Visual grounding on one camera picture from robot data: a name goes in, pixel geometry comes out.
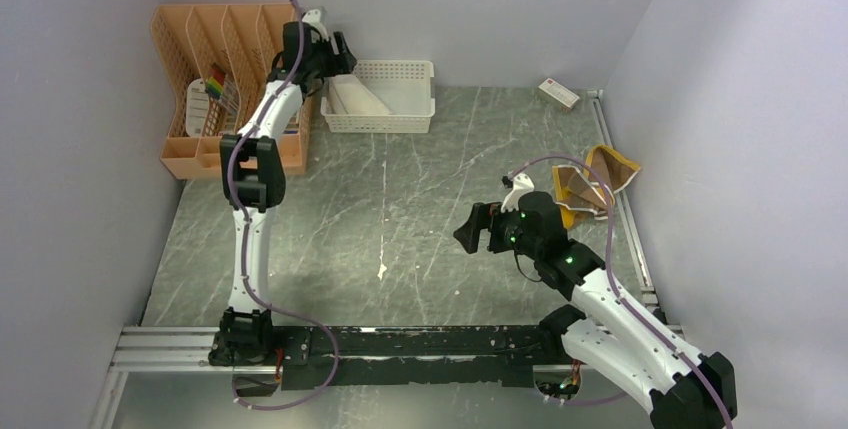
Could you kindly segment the white towel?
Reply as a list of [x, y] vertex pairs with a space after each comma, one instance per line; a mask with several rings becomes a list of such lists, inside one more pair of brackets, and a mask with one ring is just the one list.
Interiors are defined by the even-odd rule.
[[329, 103], [335, 114], [354, 116], [388, 116], [392, 112], [360, 79], [352, 74], [330, 79]]

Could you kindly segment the white plastic basket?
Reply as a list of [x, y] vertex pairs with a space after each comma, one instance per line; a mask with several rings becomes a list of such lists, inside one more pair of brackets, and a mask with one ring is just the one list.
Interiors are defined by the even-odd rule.
[[426, 134], [435, 115], [435, 68], [428, 60], [358, 61], [353, 75], [372, 94], [365, 109], [350, 112], [324, 90], [320, 113], [334, 133]]

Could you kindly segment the brown and yellow towel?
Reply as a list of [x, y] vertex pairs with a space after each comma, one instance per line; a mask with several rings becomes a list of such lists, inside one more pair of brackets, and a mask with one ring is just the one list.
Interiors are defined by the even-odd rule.
[[555, 202], [559, 206], [563, 225], [572, 229], [588, 220], [608, 218], [609, 204], [602, 185], [615, 195], [625, 189], [642, 167], [607, 145], [593, 147], [585, 160], [588, 169], [571, 165], [552, 168]]

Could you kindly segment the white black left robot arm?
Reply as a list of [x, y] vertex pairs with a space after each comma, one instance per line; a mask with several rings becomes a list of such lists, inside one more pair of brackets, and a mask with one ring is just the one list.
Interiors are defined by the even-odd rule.
[[344, 34], [325, 34], [316, 22], [289, 22], [282, 39], [256, 110], [219, 144], [236, 252], [233, 290], [209, 353], [212, 366], [261, 365], [283, 351], [266, 299], [270, 230], [287, 187], [278, 143], [313, 84], [349, 75], [357, 64]]

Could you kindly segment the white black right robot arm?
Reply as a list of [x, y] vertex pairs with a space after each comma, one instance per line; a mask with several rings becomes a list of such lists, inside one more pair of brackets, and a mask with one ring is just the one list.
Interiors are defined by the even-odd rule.
[[738, 414], [734, 367], [683, 340], [639, 304], [588, 246], [571, 238], [552, 197], [531, 191], [475, 203], [454, 231], [466, 253], [488, 232], [491, 253], [529, 258], [566, 305], [539, 324], [542, 355], [597, 370], [646, 411], [655, 428], [729, 428]]

